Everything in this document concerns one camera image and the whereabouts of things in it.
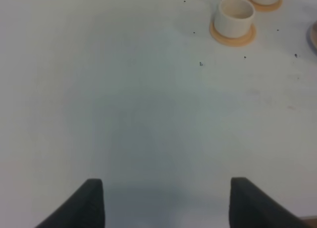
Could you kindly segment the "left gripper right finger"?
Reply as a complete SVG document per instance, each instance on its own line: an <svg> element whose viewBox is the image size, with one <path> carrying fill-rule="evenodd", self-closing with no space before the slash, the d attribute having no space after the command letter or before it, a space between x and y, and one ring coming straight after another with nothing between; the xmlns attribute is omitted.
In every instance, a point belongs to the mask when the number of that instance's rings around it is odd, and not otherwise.
<svg viewBox="0 0 317 228"><path fill-rule="evenodd" d="M245 177L230 182L229 226L231 228L308 228Z"/></svg>

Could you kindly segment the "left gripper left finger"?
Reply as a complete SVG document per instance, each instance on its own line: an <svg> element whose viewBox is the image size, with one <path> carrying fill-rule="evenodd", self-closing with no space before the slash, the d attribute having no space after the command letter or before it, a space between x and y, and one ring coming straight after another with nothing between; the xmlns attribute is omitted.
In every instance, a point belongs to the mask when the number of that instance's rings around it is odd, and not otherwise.
<svg viewBox="0 0 317 228"><path fill-rule="evenodd" d="M105 228L106 212L101 179L86 180L38 228Z"/></svg>

